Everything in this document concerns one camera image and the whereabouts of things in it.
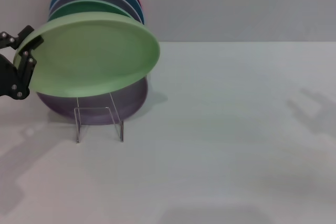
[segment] stack of plates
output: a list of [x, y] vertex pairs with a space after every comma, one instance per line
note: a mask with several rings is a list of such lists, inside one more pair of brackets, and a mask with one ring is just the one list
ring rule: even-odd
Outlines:
[[[121, 120], [144, 104], [146, 75], [160, 48], [144, 27], [139, 0], [51, 0], [48, 23], [34, 31], [44, 43], [32, 52], [37, 60], [30, 88], [57, 113], [74, 119], [74, 108], [110, 107]], [[16, 55], [14, 64], [20, 57]], [[111, 124], [106, 111], [83, 110], [81, 123]]]

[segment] light green plate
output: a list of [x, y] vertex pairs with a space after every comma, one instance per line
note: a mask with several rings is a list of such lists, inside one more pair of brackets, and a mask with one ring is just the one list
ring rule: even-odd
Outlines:
[[[56, 97], [88, 97], [129, 86], [155, 66], [160, 46], [139, 22], [119, 14], [88, 12], [54, 19], [31, 33], [17, 53], [41, 35], [44, 43], [30, 88]], [[15, 66], [20, 56], [16, 53]]]
[[62, 5], [50, 14], [49, 20], [63, 17], [65, 15], [84, 12], [107, 12], [116, 13], [126, 17], [131, 17], [130, 14], [125, 12], [120, 7], [100, 0], [76, 0]]

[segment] white table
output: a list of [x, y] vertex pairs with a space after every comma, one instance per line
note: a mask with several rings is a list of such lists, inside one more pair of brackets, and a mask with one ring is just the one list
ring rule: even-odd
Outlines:
[[334, 224], [336, 43], [161, 45], [124, 143], [0, 98], [0, 223]]

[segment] gray wall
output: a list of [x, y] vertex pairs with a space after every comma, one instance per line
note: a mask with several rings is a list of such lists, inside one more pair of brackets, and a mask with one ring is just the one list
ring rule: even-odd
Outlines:
[[[0, 0], [0, 30], [38, 27], [50, 0]], [[141, 0], [161, 41], [336, 41], [336, 0]]]

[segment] robotic arm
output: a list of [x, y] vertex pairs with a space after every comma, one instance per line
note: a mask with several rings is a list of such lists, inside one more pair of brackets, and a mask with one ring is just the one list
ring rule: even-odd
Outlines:
[[[31, 26], [26, 26], [18, 34], [18, 37], [12, 37], [6, 32], [0, 33], [0, 49], [6, 47], [18, 49], [24, 39], [33, 31]], [[7, 95], [15, 100], [23, 100], [29, 96], [28, 87], [37, 63], [31, 51], [43, 42], [42, 37], [37, 36], [20, 50], [18, 54], [21, 56], [21, 60], [18, 68], [0, 54], [0, 96]]]

